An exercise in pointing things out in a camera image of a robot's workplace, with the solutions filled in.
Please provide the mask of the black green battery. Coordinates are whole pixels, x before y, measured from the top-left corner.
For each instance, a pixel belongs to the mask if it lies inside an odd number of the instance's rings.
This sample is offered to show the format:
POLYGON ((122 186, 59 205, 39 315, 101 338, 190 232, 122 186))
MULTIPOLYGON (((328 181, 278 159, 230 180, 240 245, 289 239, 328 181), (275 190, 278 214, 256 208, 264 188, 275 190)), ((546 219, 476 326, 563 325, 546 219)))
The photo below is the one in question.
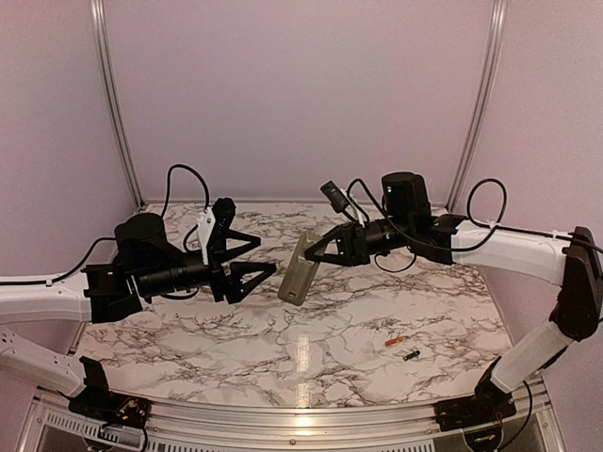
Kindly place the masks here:
POLYGON ((407 354, 406 356, 404 356, 404 357, 403 357, 403 360, 404 360, 405 362, 407 362, 407 361, 410 361, 410 360, 412 360, 412 359, 417 358, 419 355, 420 355, 420 351, 419 351, 419 350, 415 350, 415 351, 413 351, 413 352, 411 352, 411 353, 407 354))

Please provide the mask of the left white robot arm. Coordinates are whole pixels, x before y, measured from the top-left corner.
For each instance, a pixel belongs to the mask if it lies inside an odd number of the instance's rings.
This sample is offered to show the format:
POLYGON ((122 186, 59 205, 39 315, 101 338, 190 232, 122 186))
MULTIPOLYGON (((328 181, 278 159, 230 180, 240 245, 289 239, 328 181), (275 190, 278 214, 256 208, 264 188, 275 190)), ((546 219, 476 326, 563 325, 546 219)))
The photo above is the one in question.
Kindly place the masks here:
POLYGON ((1 281, 1 365, 70 400, 81 398, 100 419, 120 405, 102 365, 87 357, 55 353, 14 334, 9 325, 43 320, 113 323, 142 311, 155 297, 207 286, 215 301, 241 302, 276 271, 272 263, 246 263, 238 256, 259 247, 260 238, 220 226, 211 213, 202 222, 199 251, 184 252, 168 241, 163 218, 137 214, 111 236, 117 255, 109 264, 78 266, 71 274, 38 281, 1 281))

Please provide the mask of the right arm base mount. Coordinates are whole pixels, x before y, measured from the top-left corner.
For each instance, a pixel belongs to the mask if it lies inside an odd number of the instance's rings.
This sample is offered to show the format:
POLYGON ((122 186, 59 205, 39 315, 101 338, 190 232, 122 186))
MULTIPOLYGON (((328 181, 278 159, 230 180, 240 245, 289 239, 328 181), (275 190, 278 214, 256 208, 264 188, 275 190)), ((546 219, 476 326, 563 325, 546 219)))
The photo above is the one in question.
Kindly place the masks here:
POLYGON ((494 402, 471 395, 439 401, 434 405, 434 413, 440 430, 451 431, 499 422, 516 415, 517 410, 508 397, 494 402))

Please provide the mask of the grey remote control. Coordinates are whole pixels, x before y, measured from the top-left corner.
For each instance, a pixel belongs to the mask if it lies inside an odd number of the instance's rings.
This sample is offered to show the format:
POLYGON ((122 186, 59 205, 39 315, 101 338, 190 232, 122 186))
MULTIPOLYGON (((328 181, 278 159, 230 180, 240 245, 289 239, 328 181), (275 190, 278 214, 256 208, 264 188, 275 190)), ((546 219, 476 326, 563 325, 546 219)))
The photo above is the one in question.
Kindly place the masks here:
POLYGON ((320 235, 311 231, 301 233, 278 290, 281 301, 294 306, 304 304, 319 267, 318 262, 307 260, 304 253, 320 239, 320 235))

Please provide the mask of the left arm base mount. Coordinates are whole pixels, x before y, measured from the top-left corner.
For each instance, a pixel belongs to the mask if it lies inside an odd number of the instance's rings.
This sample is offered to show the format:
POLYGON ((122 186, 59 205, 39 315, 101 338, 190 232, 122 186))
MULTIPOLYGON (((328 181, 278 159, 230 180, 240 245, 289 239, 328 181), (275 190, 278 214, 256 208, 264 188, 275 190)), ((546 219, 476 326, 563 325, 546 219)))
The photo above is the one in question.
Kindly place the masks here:
POLYGON ((108 426, 144 428, 151 401, 144 397, 125 395, 87 387, 70 399, 71 412, 102 421, 108 426))

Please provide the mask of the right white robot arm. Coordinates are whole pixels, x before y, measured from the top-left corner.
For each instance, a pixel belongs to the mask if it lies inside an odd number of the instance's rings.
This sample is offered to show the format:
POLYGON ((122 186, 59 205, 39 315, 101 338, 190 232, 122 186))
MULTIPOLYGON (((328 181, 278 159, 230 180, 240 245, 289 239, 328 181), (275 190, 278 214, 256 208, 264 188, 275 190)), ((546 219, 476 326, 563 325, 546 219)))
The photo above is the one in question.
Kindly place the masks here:
POLYGON ((557 285, 560 292, 546 320, 497 358, 466 405, 477 422, 498 412, 525 378, 554 363, 566 349, 595 334, 602 309, 602 252, 589 229, 547 233, 479 223, 469 215, 432 213, 424 178, 408 171, 382 178, 374 202, 381 218, 338 225, 303 252, 314 263, 360 266, 372 256, 406 248, 442 265, 484 266, 557 285))

